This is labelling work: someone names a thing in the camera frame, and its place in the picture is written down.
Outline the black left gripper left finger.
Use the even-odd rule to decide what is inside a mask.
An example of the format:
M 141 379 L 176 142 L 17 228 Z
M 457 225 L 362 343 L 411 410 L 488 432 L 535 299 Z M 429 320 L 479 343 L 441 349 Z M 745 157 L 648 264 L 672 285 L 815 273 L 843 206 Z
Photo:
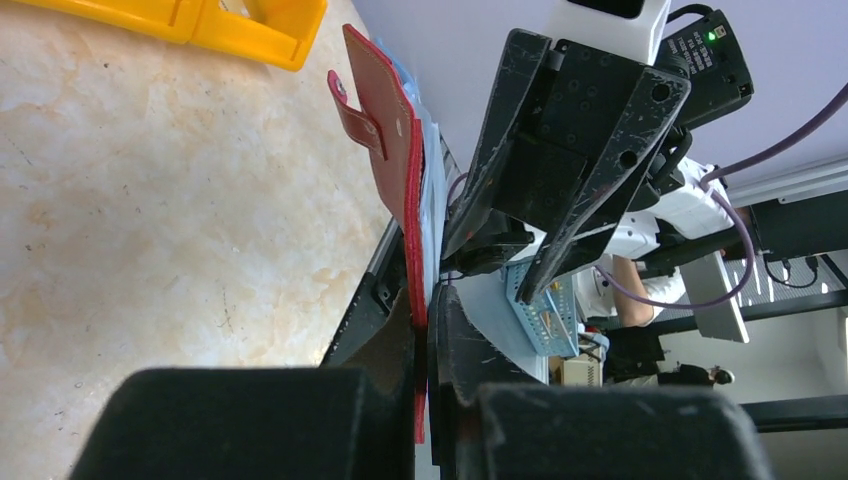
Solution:
M 413 332 L 401 291 L 338 366 L 147 369 L 111 395 L 75 479 L 410 479 Z

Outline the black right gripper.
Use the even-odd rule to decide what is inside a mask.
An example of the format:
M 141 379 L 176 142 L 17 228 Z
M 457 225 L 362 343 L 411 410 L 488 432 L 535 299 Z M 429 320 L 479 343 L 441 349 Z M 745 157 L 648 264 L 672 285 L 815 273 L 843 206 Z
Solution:
M 580 228 L 617 224 L 690 80 L 579 43 L 509 32 L 441 258 L 491 217 L 546 235 L 518 290 L 529 303 L 555 277 Z

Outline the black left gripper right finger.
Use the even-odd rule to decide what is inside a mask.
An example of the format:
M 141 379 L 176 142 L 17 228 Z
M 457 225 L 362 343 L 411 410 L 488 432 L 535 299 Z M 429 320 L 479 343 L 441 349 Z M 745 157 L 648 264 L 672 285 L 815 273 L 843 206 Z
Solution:
M 770 479 L 750 417 L 700 388 L 547 385 L 470 322 L 429 308 L 429 418 L 444 479 Z

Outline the red card holder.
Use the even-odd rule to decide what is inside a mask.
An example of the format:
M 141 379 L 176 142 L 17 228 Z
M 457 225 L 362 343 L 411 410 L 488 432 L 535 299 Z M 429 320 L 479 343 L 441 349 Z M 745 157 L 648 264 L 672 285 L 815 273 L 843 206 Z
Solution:
M 415 113 L 393 61 L 351 24 L 342 26 L 359 106 L 348 104 L 338 74 L 327 73 L 343 130 L 369 153 L 381 201 L 399 224 L 403 235 L 411 326 L 415 334 L 414 439 L 426 438 L 426 342 L 428 302 L 425 295 L 420 220 L 424 143 L 421 120 Z

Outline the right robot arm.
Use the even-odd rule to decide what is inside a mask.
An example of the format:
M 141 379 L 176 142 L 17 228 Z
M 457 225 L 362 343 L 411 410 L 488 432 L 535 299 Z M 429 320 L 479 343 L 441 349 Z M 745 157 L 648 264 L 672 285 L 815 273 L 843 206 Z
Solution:
M 678 267 L 735 243 L 753 257 L 713 174 L 683 176 L 691 90 L 681 56 L 644 63 L 598 40 L 511 30 L 441 266 L 489 273 L 533 247 L 515 293 L 528 303 L 559 276 L 625 256 L 634 213 L 649 217 L 638 260 Z

